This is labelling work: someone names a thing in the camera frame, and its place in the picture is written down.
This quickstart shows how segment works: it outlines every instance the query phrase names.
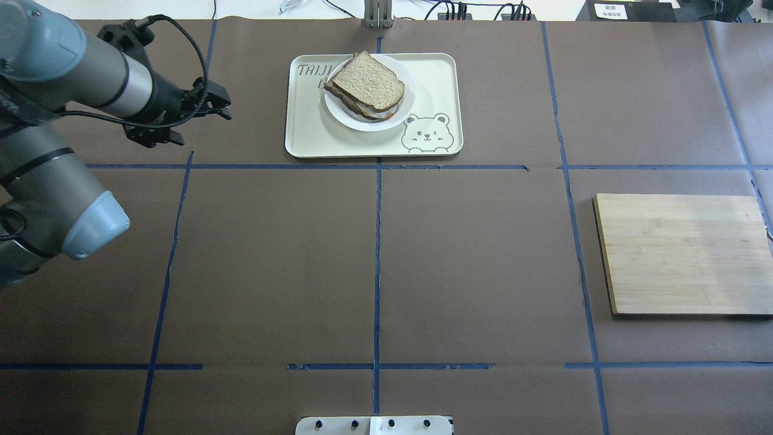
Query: bear drawing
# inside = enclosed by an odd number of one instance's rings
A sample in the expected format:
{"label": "bear drawing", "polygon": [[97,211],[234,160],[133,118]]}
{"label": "bear drawing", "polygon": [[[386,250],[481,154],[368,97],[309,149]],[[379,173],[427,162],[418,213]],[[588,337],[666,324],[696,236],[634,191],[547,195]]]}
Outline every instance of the bear drawing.
{"label": "bear drawing", "polygon": [[454,145],[454,136],[448,129],[450,121],[445,113],[438,113],[432,118],[408,115],[403,122],[405,124],[403,146],[408,149],[408,152],[448,151]]}

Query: bamboo board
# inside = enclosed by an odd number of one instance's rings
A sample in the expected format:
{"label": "bamboo board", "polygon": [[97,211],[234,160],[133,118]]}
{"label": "bamboo board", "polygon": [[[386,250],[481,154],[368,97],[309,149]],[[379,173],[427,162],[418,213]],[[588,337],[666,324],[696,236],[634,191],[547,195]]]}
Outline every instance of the bamboo board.
{"label": "bamboo board", "polygon": [[773,314],[773,259],[753,197],[597,194],[616,314]]}

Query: bread crust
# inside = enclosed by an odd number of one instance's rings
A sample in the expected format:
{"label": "bread crust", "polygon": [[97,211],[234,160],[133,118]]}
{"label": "bread crust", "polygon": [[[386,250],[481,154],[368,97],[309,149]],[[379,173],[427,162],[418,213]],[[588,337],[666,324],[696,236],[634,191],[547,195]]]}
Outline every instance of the bread crust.
{"label": "bread crust", "polygon": [[394,72],[394,71],[392,71],[391,69],[389,69],[387,66],[385,66],[385,65],[384,65],[383,63],[381,63],[381,62],[379,62],[379,63],[380,63],[380,64],[381,64],[381,65],[382,65],[384,68],[386,68],[386,70],[388,70],[388,71],[389,71],[389,72],[390,72],[390,73],[391,73],[391,74],[394,76],[394,79],[395,79],[395,81],[396,81],[397,83],[399,83],[399,84],[400,84],[400,86],[403,88],[403,89],[402,89],[402,92],[400,93],[400,97],[397,99],[397,101],[395,101],[395,102],[394,102],[393,104],[391,104],[390,106],[388,106],[388,107],[386,107],[386,108],[384,108],[384,109],[376,109],[376,108],[375,108],[374,106],[372,106],[371,104],[367,104],[367,103],[365,103],[365,102],[363,102],[363,101],[359,101],[359,100],[358,100],[358,99],[357,99],[357,98],[356,98],[354,95],[350,94],[349,92],[346,92],[346,90],[345,90],[345,89],[343,89],[343,88],[341,88],[341,87],[339,87],[339,86],[338,86],[338,84],[335,82],[335,78],[336,78],[336,77],[338,77],[338,74],[340,74],[340,73],[341,73],[341,71],[343,71],[344,69],[346,69],[346,67],[347,67],[347,66],[348,66],[348,65],[349,65],[349,64],[350,64],[350,63],[351,63],[351,62],[352,62],[354,59],[356,59],[358,56],[362,56],[363,54],[367,54],[368,56],[370,55],[370,54],[369,54],[367,51],[363,51],[363,52],[361,52],[361,53],[355,53],[354,55],[352,55],[352,58],[351,58],[351,59],[349,59],[349,61],[347,61],[347,62],[346,62],[346,64],[343,66],[343,68],[341,68],[341,70],[339,70],[339,72],[338,72],[338,73],[335,73],[335,74],[334,74],[332,77],[330,77],[330,78],[328,79],[328,81],[327,81],[327,82],[325,82],[325,86],[324,86],[324,88],[325,88],[326,90],[330,91],[330,93],[331,93],[331,94],[333,94],[333,95],[335,95],[337,98],[339,98],[339,99],[340,99],[340,100],[343,102],[343,104],[344,104],[344,105],[345,105],[347,108],[349,108],[350,110],[354,111],[355,113],[357,113],[357,114],[359,114],[359,115],[362,115],[362,116],[364,116],[365,118],[372,119],[372,120],[389,119],[389,118],[391,118],[391,117],[392,117],[394,114],[391,114],[391,115],[385,115],[385,118],[374,118],[374,117],[372,117],[372,116],[365,115],[365,114],[363,113],[363,111],[362,111],[362,110],[359,110],[359,109],[357,109],[357,110],[356,110],[356,109],[352,108],[352,105],[351,105],[351,103],[349,103],[349,102],[345,101],[345,100],[344,100],[343,98],[341,98],[341,96],[340,96],[341,94],[343,94],[343,95],[345,95],[346,97],[350,98],[352,101],[355,101],[357,104],[362,104],[363,106],[365,106],[365,107],[367,107],[368,109],[370,109],[370,110],[372,110],[372,111],[374,111],[374,112],[377,112],[377,113],[384,113],[384,112],[386,112],[386,111],[389,111],[389,110],[393,109],[393,108],[394,108],[395,106],[397,106],[397,105],[400,103],[400,101],[403,99],[403,96],[405,95],[405,83],[404,83],[403,81],[401,81],[401,80],[400,80],[400,79],[397,77],[397,74],[395,74],[395,72]]}

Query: blue tape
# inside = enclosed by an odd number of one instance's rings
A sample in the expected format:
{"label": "blue tape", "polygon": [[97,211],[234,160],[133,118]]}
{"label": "blue tape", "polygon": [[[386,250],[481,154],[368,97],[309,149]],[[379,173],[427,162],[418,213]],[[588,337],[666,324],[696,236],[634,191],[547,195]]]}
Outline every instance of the blue tape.
{"label": "blue tape", "polygon": [[383,370],[490,370],[494,367],[496,367],[496,364],[489,362],[447,364],[387,363],[381,365]]}
{"label": "blue tape", "polygon": [[[94,170],[183,170],[181,164],[144,164],[144,163],[93,163],[87,165]],[[292,165],[292,164],[256,164],[256,163],[200,163],[191,166],[195,170],[375,170],[373,164],[331,164],[331,165]],[[525,165],[382,165],[385,170],[525,170]]]}
{"label": "blue tape", "polygon": [[[292,372],[321,370],[373,370],[373,367],[374,365],[370,363],[321,363],[300,365],[288,364],[288,370]],[[494,367],[496,367],[496,364],[492,362],[379,363],[379,370],[490,370]]]}
{"label": "blue tape", "polygon": [[384,165],[385,170],[525,170],[525,165]]}
{"label": "blue tape", "polygon": [[288,370],[290,371],[302,371],[302,370],[373,370],[373,364],[288,364]]}
{"label": "blue tape", "polygon": [[553,116],[556,122],[556,134],[561,151],[561,167],[564,172],[564,184],[567,191],[567,200],[569,202],[569,216],[572,223],[572,234],[574,236],[574,251],[577,255],[577,261],[580,263],[580,274],[582,276],[582,293],[585,301],[585,322],[587,324],[587,335],[591,342],[591,356],[593,358],[594,376],[596,378],[596,395],[598,396],[598,408],[601,412],[601,427],[604,435],[609,435],[609,422],[607,418],[607,405],[604,400],[604,386],[601,383],[601,368],[598,364],[598,349],[596,347],[596,333],[593,326],[593,316],[591,314],[591,298],[588,296],[587,280],[585,277],[585,265],[583,262],[582,247],[580,246],[580,232],[577,228],[577,215],[574,210],[574,198],[572,197],[571,181],[569,178],[569,162],[567,161],[567,152],[564,147],[564,135],[561,133],[561,125],[558,122],[558,97],[556,95],[556,83],[553,80],[553,64],[550,62],[550,47],[547,42],[547,27],[545,22],[542,26],[542,37],[545,46],[545,62],[547,64],[547,76],[550,82],[550,96],[553,101]]}
{"label": "blue tape", "polygon": [[169,283],[172,280],[172,264],[175,261],[177,251],[177,241],[179,240],[180,220],[182,218],[182,207],[186,202],[186,193],[188,191],[188,181],[190,180],[191,166],[193,162],[193,152],[188,157],[185,177],[182,179],[182,190],[180,192],[180,203],[177,207],[177,220],[175,222],[175,231],[172,236],[172,248],[169,250],[169,262],[166,266],[166,277],[164,278],[164,292],[161,296],[161,304],[158,308],[158,319],[155,324],[155,335],[153,337],[153,348],[150,355],[150,364],[148,365],[148,377],[145,380],[145,394],[142,396],[142,408],[140,410],[140,420],[137,425],[137,435],[142,435],[145,431],[145,417],[148,415],[148,403],[150,401],[150,392],[153,386],[153,375],[155,372],[155,361],[158,357],[158,343],[161,341],[161,331],[164,325],[164,313],[166,311],[166,302],[169,298]]}
{"label": "blue tape", "polygon": [[206,49],[206,69],[212,63],[212,51],[215,48],[215,33],[217,32],[217,20],[212,20],[212,30],[209,31],[209,47]]}
{"label": "blue tape", "polygon": [[379,415],[381,364],[381,158],[376,160],[376,268],[373,280],[373,415]]}
{"label": "blue tape", "polygon": [[87,168],[92,170],[183,170],[187,165],[175,165],[175,164],[102,164],[92,163],[86,165]]}
{"label": "blue tape", "polygon": [[[148,370],[147,364],[0,364],[0,370]],[[163,364],[156,370],[203,370],[204,364]]]}
{"label": "blue tape", "polygon": [[740,165],[568,165],[567,167],[569,170],[747,170],[746,166]]}
{"label": "blue tape", "polygon": [[195,170],[374,170],[377,165],[271,165],[271,164],[200,164],[193,165]]}
{"label": "blue tape", "polygon": [[[641,361],[641,362],[600,362],[604,370],[616,368],[773,368],[773,361]],[[570,370],[592,369],[590,362],[570,362],[564,368]]]}
{"label": "blue tape", "polygon": [[757,182],[757,177],[754,175],[754,170],[751,166],[751,161],[749,160],[749,153],[746,148],[746,142],[744,142],[744,137],[741,135],[741,129],[738,128],[738,120],[735,117],[735,110],[733,110],[733,105],[730,104],[730,97],[727,95],[727,89],[725,88],[724,79],[722,78],[722,73],[720,72],[719,64],[717,63],[717,57],[714,54],[714,46],[711,43],[711,35],[709,34],[709,26],[706,21],[702,21],[703,24],[703,35],[706,37],[706,45],[709,49],[709,58],[711,59],[711,67],[714,69],[714,74],[717,76],[717,83],[720,85],[720,91],[722,93],[722,99],[724,100],[725,107],[727,108],[727,114],[730,116],[730,123],[733,125],[733,132],[735,132],[736,140],[738,141],[738,144],[741,147],[741,155],[744,157],[744,163],[746,163],[746,167],[749,171],[749,178],[751,179],[752,187],[754,188],[754,195],[757,197],[757,203],[760,207],[760,212],[762,213],[762,218],[765,221],[765,226],[768,227],[768,229],[771,229],[771,222],[770,218],[768,217],[768,208],[765,206],[765,201],[762,199],[762,193],[760,193],[760,184]]}

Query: sandwich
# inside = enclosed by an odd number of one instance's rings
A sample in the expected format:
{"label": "sandwich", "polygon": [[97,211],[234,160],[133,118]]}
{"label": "sandwich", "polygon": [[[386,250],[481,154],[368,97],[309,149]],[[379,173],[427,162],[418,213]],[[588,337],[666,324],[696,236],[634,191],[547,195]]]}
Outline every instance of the sandwich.
{"label": "sandwich", "polygon": [[330,77],[325,89],[350,111],[372,121],[386,121],[397,111],[397,103],[405,94],[405,83],[363,51]]}

